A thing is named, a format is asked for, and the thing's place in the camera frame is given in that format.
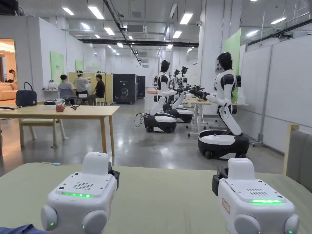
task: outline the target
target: black cabinet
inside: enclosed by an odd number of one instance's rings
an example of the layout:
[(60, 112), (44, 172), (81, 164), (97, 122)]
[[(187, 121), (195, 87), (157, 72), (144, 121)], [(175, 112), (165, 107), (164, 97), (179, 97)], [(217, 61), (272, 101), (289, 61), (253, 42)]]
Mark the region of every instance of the black cabinet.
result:
[(138, 97), (136, 74), (113, 74), (113, 102), (134, 104)]
[(145, 76), (138, 76), (138, 99), (145, 97)]

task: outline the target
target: black pipe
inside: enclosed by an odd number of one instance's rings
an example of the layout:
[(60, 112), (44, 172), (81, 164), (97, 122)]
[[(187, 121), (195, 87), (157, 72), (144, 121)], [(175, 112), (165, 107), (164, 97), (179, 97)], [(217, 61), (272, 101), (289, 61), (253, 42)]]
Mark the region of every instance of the black pipe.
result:
[(129, 43), (129, 41), (128, 41), (127, 38), (125, 37), (124, 32), (122, 31), (122, 29), (121, 29), (121, 27), (120, 27), (120, 24), (119, 24), (119, 22), (117, 21), (115, 15), (114, 15), (114, 12), (113, 12), (112, 8), (110, 7), (108, 1), (107, 1), (107, 0), (103, 0), (103, 2), (105, 3), (107, 9), (109, 10), (110, 14), (112, 15), (113, 20), (114, 20), (116, 26), (118, 27), (119, 31), (121, 32), (122, 36), (124, 37), (123, 43), (124, 43), (124, 44), (127, 44), (127, 45), (130, 47), (130, 49), (132, 50), (132, 53), (134, 54), (135, 58), (137, 59), (137, 61), (138, 61), (139, 64), (141, 65), (137, 54), (135, 53), (135, 51), (133, 50), (131, 44)]
[[(299, 23), (299, 24), (295, 24), (295, 25), (293, 25), (293, 26), (291, 26), (291, 27), (289, 27), (289, 28), (285, 28), (285, 29), (283, 29), (283, 30), (281, 30), (281, 31), (279, 31), (279, 32), (276, 32), (276, 33), (274, 33), (274, 34), (271, 34), (271, 35), (269, 35), (269, 36), (266, 36), (266, 37), (262, 38), (262, 41), (264, 41), (264, 40), (266, 40), (266, 39), (269, 39), (269, 38), (272, 38), (272, 37), (278, 37), (278, 36), (280, 36), (280, 35), (283, 34), (283, 33), (289, 32), (289, 31), (291, 31), (291, 30), (294, 30), (294, 29), (296, 29), (296, 28), (302, 27), (302, 26), (307, 25), (307, 24), (310, 24), (310, 23), (312, 23), (312, 19), (306, 20), (306, 21), (304, 21), (304, 22), (302, 22), (302, 23)], [(250, 42), (248, 45), (250, 46), (250, 45), (256, 44), (256, 43), (258, 43), (258, 42), (260, 42), (260, 41), (261, 41), (261, 40), (258, 39), (258, 40), (255, 40), (255, 41)]]
[[(108, 44), (108, 45), (116, 45), (117, 43), (127, 44), (129, 45), (129, 41), (121, 41), (121, 40), (112, 40), (112, 39), (79, 39), (83, 43), (92, 43), (92, 44)], [(130, 45), (135, 46), (179, 46), (179, 47), (198, 47), (198, 43), (190, 43), (190, 42), (169, 42), (169, 41), (130, 41)]]

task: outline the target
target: red object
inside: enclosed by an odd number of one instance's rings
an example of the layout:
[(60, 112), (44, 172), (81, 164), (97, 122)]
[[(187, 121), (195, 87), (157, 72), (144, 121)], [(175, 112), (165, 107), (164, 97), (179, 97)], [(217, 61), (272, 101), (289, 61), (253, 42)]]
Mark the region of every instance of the red object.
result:
[(65, 110), (65, 107), (63, 105), (56, 106), (56, 112), (63, 112), (64, 110)]

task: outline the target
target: green panel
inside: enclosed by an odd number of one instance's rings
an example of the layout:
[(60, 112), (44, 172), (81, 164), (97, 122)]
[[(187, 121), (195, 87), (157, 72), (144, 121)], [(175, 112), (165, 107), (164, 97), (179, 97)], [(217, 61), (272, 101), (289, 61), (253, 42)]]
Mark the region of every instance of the green panel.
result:
[[(241, 29), (239, 29), (233, 36), (224, 42), (224, 52), (230, 52), (233, 61), (234, 75), (238, 76), (239, 73), (239, 57), (241, 53)], [(232, 103), (237, 103), (237, 88), (234, 90)]]
[(76, 65), (76, 71), (78, 71), (78, 70), (83, 71), (84, 70), (83, 61), (82, 60), (75, 59), (75, 65)]
[(65, 73), (64, 55), (50, 51), (51, 79), (55, 83), (61, 83), (60, 76)]

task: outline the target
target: black shirt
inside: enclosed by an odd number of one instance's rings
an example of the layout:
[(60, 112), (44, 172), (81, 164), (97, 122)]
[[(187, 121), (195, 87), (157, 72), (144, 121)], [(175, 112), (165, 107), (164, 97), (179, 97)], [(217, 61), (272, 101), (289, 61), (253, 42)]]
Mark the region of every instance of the black shirt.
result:
[(104, 98), (104, 94), (105, 94), (105, 85), (104, 82), (102, 80), (98, 81), (98, 83), (96, 84), (96, 96), (98, 96), (99, 98)]

